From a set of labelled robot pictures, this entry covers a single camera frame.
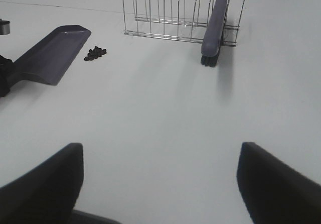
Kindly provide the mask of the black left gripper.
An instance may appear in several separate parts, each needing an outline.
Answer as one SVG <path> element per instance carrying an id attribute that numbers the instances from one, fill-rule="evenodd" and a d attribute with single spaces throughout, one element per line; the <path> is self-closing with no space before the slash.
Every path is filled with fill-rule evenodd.
<path id="1" fill-rule="evenodd" d="M 7 77 L 10 74 L 12 68 L 12 60 L 1 56 L 1 97 L 6 96 L 10 91 Z"/>

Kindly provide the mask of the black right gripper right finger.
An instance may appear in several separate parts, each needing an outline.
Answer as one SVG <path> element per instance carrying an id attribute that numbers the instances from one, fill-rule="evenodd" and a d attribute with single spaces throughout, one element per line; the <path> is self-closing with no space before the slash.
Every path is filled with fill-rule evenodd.
<path id="1" fill-rule="evenodd" d="M 242 143 L 236 179 L 253 223 L 320 223 L 320 185 L 256 143 Z"/>

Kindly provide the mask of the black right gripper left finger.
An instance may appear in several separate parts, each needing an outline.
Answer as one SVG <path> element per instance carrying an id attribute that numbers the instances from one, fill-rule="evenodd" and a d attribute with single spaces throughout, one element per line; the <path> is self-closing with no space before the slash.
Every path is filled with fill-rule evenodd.
<path id="1" fill-rule="evenodd" d="M 83 180 L 83 146 L 70 143 L 1 187 L 1 223 L 68 223 Z"/>

